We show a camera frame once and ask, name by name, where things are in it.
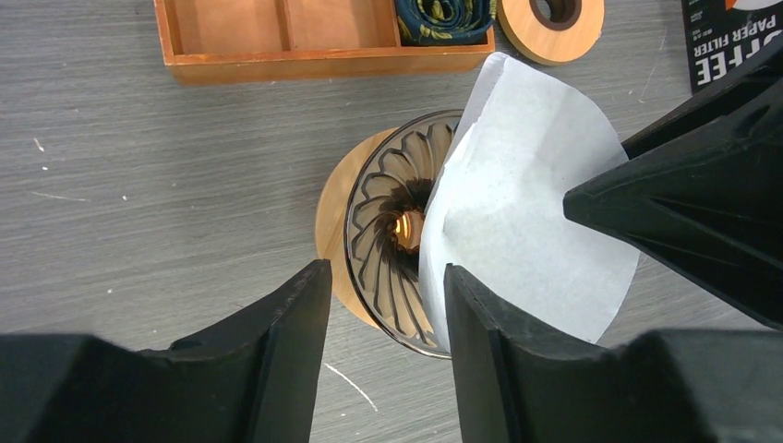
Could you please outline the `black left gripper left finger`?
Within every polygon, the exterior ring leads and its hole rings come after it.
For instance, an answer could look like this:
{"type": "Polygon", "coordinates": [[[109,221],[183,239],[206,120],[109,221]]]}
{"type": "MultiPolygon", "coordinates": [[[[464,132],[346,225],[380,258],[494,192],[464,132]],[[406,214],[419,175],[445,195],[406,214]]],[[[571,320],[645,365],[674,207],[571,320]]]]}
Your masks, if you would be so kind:
{"type": "Polygon", "coordinates": [[[91,334],[1,338],[5,442],[306,442],[331,307],[317,259],[165,350],[91,334]]]}

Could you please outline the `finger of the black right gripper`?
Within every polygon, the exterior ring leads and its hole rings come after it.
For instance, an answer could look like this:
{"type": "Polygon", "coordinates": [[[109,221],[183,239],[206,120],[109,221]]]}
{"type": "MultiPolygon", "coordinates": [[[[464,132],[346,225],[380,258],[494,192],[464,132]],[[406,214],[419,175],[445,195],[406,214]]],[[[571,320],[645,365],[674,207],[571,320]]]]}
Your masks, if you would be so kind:
{"type": "Polygon", "coordinates": [[[782,41],[632,137],[568,191],[564,216],[782,326],[782,41]]]}

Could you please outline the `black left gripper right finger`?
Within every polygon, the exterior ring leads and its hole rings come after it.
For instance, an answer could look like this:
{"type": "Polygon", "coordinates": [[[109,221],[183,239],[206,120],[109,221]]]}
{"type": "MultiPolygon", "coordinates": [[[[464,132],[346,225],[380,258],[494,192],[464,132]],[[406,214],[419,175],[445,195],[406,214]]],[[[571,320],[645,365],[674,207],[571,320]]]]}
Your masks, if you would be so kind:
{"type": "Polygon", "coordinates": [[[659,329],[614,348],[574,338],[445,270],[466,442],[778,442],[782,336],[659,329]]]}

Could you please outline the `orange coffee filter box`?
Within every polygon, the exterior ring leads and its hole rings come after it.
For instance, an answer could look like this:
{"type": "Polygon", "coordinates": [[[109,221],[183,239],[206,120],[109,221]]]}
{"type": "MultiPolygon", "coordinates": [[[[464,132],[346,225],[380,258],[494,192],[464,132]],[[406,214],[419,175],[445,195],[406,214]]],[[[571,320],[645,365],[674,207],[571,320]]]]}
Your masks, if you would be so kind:
{"type": "Polygon", "coordinates": [[[682,0],[693,94],[782,33],[782,0],[682,0]]]}

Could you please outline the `clear grey ribbed dripper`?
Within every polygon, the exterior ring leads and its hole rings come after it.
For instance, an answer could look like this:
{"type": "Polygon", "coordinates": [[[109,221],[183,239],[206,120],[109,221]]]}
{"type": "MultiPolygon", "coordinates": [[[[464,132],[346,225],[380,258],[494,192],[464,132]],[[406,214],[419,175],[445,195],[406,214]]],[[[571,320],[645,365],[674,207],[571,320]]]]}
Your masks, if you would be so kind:
{"type": "Polygon", "coordinates": [[[403,347],[449,359],[419,284],[421,236],[460,109],[417,117],[373,148],[348,194],[343,252],[351,285],[373,323],[403,347]]]}

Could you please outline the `white paper coffee filter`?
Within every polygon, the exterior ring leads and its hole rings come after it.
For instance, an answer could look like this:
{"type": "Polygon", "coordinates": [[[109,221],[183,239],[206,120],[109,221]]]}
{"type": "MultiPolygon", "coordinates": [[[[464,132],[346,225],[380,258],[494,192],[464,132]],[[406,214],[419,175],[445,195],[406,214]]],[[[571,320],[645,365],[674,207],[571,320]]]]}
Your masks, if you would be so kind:
{"type": "Polygon", "coordinates": [[[636,248],[565,218],[572,188],[627,161],[579,90],[496,52],[482,65],[427,205],[425,311],[451,348],[444,272],[459,265],[512,305],[596,342],[629,290],[636,248]]]}

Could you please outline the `wooden ring holder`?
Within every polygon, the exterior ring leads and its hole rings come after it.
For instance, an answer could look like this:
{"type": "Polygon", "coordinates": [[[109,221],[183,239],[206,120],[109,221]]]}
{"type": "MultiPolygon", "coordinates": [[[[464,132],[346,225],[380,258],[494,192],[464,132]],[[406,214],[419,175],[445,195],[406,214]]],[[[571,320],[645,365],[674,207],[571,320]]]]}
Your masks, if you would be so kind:
{"type": "Polygon", "coordinates": [[[511,44],[545,66],[570,63],[587,54],[601,36],[604,0],[552,0],[543,11],[535,0],[501,0],[498,19],[511,44]]]}

